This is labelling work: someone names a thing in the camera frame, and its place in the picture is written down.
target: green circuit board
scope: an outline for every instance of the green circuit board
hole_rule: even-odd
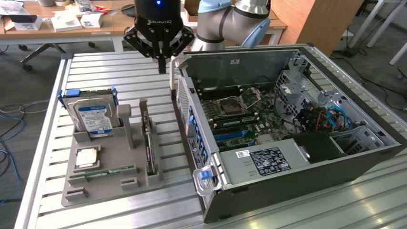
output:
[[[281,119],[273,111],[272,94],[257,94],[252,88],[248,88],[240,97],[229,96],[216,100],[204,100],[201,104],[208,120],[219,119],[224,121],[219,121],[217,124],[229,124],[225,127],[211,125],[215,139],[221,135],[245,132],[243,137],[217,141],[220,152],[280,141],[289,131],[295,131],[295,129],[285,129]],[[235,118],[236,116],[247,116],[247,119],[253,120],[243,124],[239,120],[245,118]]]

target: power supply label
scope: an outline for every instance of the power supply label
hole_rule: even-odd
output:
[[[279,147],[249,152],[249,156],[261,176],[291,169]]]
[[[104,134],[112,131],[109,118],[105,117],[105,106],[80,107],[78,113],[86,131],[92,134]]]

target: paper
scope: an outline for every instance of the paper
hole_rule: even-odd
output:
[[[0,0],[0,15],[29,15],[17,1]]]
[[[9,22],[5,24],[5,26],[4,26],[4,31],[10,30],[12,28],[13,28],[13,22],[9,21]]]

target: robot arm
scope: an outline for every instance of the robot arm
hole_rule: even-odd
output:
[[[134,4],[136,20],[125,30],[124,39],[145,57],[157,61],[158,72],[165,73],[170,55],[177,56],[193,40],[192,29],[180,18],[180,0],[134,0]]]
[[[269,0],[201,0],[198,4],[197,39],[192,51],[219,50],[228,39],[243,47],[255,47],[269,25]],[[145,56],[165,63],[193,40],[192,29],[182,25],[180,0],[134,0],[136,20],[124,39]]]
[[[224,39],[253,48],[269,26],[269,1],[201,0],[198,4],[197,35],[192,51],[224,49]]]

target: white table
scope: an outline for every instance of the white table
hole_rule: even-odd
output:
[[[352,40],[349,43],[349,47],[353,47],[364,33],[364,31],[367,30],[368,25],[371,24],[379,10],[381,9],[384,3],[397,3],[397,6],[395,7],[393,11],[391,12],[391,14],[388,15],[384,23],[381,24],[379,30],[376,31],[373,37],[371,38],[369,42],[367,43],[367,47],[371,48],[376,42],[376,40],[379,39],[379,37],[381,36],[387,26],[389,25],[389,23],[392,22],[395,16],[397,15],[399,11],[401,10],[404,4],[405,4],[407,0],[379,0],[373,10],[371,11],[367,19],[364,20]],[[397,60],[401,58],[403,54],[407,52],[407,43],[403,46],[403,48],[400,49],[400,51],[397,52],[397,54],[393,56],[392,60],[389,61],[389,64],[393,65]]]
[[[391,65],[395,65],[395,63],[399,61],[399,59],[401,58],[401,56],[407,53],[407,43],[404,44],[404,46],[401,47],[400,51],[396,53],[396,55],[393,56],[392,60],[389,61]]]
[[[315,47],[304,46],[393,128],[407,136],[405,122]],[[56,99],[58,89],[102,89],[114,85],[121,104],[146,98],[157,123],[164,179],[169,186],[120,199],[62,207],[61,191],[72,141],[72,120]],[[332,87],[324,80],[323,89]],[[272,229],[372,228],[407,225],[407,152],[377,164],[355,181],[204,224],[188,170],[169,96],[169,77],[137,52],[74,54],[61,60],[38,145],[26,180],[16,229]]]

